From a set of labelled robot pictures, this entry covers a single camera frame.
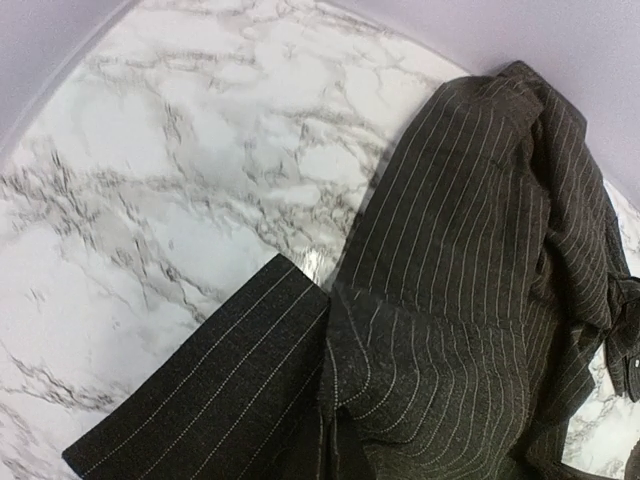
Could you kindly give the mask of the black pinstriped long sleeve shirt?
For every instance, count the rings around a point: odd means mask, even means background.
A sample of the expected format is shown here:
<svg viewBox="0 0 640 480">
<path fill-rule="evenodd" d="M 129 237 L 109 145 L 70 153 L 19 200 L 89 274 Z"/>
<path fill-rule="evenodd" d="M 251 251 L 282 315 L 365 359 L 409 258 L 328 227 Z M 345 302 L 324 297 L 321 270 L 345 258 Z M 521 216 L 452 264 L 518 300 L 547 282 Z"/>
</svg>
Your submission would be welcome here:
<svg viewBox="0 0 640 480">
<path fill-rule="evenodd" d="M 639 398 L 639 281 L 582 114 L 515 62 L 440 87 L 329 291 L 276 256 L 63 453 L 83 479 L 580 479 L 603 350 Z"/>
</svg>

